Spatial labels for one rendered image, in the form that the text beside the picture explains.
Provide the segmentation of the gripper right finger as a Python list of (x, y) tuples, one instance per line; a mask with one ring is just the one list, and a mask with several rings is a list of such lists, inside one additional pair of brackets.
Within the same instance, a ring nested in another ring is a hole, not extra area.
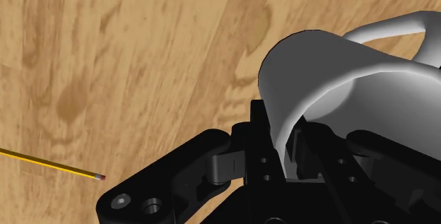
[(300, 119), (290, 134), (299, 179), (323, 177), (337, 224), (441, 224), (441, 161), (366, 130), (341, 138)]

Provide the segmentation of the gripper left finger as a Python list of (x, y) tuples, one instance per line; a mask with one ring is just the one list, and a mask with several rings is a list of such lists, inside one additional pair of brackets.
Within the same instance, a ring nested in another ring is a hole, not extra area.
[(285, 183), (263, 100), (231, 133), (207, 129), (117, 186), (96, 203), (99, 224), (185, 224), (234, 179), (245, 181), (244, 214)]

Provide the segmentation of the white mug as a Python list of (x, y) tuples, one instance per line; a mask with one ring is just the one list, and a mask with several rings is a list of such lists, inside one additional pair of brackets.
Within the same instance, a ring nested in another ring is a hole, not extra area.
[(283, 173), (297, 121), (338, 136), (368, 130), (441, 161), (441, 12), (417, 11), (345, 35), (304, 30), (282, 39), (258, 75)]

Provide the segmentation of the yellow pencil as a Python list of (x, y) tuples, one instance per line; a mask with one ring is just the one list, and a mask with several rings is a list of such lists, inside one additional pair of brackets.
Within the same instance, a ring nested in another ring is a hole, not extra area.
[(8, 156), (10, 158), (15, 158), (15, 159), (19, 159), (19, 160), (23, 160), (29, 163), (34, 163), (37, 165), (42, 165), (45, 167), (50, 167), (56, 170), (61, 170), (64, 172), (69, 172), (75, 175), (80, 175), (83, 177), (87, 177), (87, 178), (92, 178), (92, 179), (96, 179), (99, 181), (104, 181), (106, 179), (105, 175), (101, 175), (95, 172), (90, 172), (87, 170), (82, 170), (82, 169), (78, 169), (76, 167), (72, 167), (72, 166), (68, 166), (68, 165), (63, 165), (60, 163), (56, 163), (56, 162), (52, 162), (49, 160), (44, 160), (42, 158), (36, 158), (30, 155), (26, 155), (26, 154), (22, 154), (22, 153), (17, 153), (14, 151), (9, 151), (3, 148), (0, 148), (0, 154)]

